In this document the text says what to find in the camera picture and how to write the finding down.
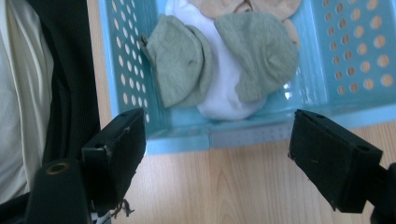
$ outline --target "light blue plastic basket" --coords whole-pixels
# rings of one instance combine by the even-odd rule
[[[112,116],[146,109],[148,154],[286,139],[297,108],[348,128],[396,119],[395,1],[303,0],[291,18],[301,39],[296,77],[257,114],[234,122],[162,107],[138,37],[151,34],[165,4],[100,0]]]

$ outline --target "white fabric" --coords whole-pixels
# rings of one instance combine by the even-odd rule
[[[3,203],[29,191],[41,166],[50,120],[53,60],[40,20],[25,0],[0,0],[0,36],[0,104],[7,105],[0,111]]]
[[[185,24],[197,27],[207,38],[213,52],[213,78],[204,101],[198,104],[200,113],[209,119],[244,119],[265,104],[265,99],[244,103],[239,101],[235,86],[239,82],[242,65],[228,51],[214,22],[201,14],[188,0],[168,0],[166,15],[174,15]]]

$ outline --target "wooden table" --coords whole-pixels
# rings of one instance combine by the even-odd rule
[[[89,0],[93,58],[102,126],[111,120],[97,0]],[[396,122],[353,130],[396,161]],[[126,199],[135,211],[113,223],[370,223],[334,212],[288,158],[289,141],[251,147],[145,157]]]

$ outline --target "gray sock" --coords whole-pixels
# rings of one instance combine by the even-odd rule
[[[260,12],[229,14],[218,18],[215,26],[244,67],[236,85],[241,101],[263,99],[295,75],[297,48],[275,16]]]
[[[200,40],[178,18],[161,15],[150,38],[141,36],[140,41],[155,67],[164,107],[180,103],[192,92],[203,69]]]
[[[206,37],[199,31],[196,27],[187,25],[195,36],[200,40],[202,44],[202,51],[204,54],[204,66],[202,68],[201,74],[198,77],[198,81],[195,87],[192,89],[191,93],[183,99],[176,106],[191,106],[198,105],[201,103],[206,96],[207,90],[210,87],[210,83],[213,77],[213,55],[212,48]]]

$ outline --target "folded clothing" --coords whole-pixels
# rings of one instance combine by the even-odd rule
[[[212,76],[212,53],[199,30],[161,15],[150,38],[142,35],[140,42],[155,67],[164,107],[196,105],[204,99]]]
[[[189,0],[208,18],[216,19],[234,12],[256,11],[271,13],[285,20],[297,10],[301,0]]]
[[[1,111],[6,119],[0,119],[3,203],[29,191],[41,166],[50,119],[53,60],[40,19],[25,0],[0,0],[0,36],[1,67],[6,71],[0,74],[5,81],[0,99],[10,106]]]
[[[285,20],[285,21],[283,21],[283,24],[286,26],[286,30],[288,31],[288,35],[289,35],[289,39],[294,44],[294,46],[297,48],[297,50],[299,50],[300,49],[300,37],[298,36],[297,29],[294,26],[293,22],[291,22],[291,20]]]
[[[249,0],[252,11],[271,13],[285,20],[297,11],[301,0]]]
[[[204,101],[197,106],[204,117],[244,119],[262,108],[265,98],[251,103],[239,100],[235,86],[242,72],[241,63],[227,49],[212,20],[202,15],[188,0],[168,0],[165,13],[175,15],[184,23],[197,27],[212,48],[213,79]]]
[[[297,48],[275,16],[260,12],[228,14],[215,20],[215,26],[244,68],[236,86],[241,101],[258,101],[295,75]]]

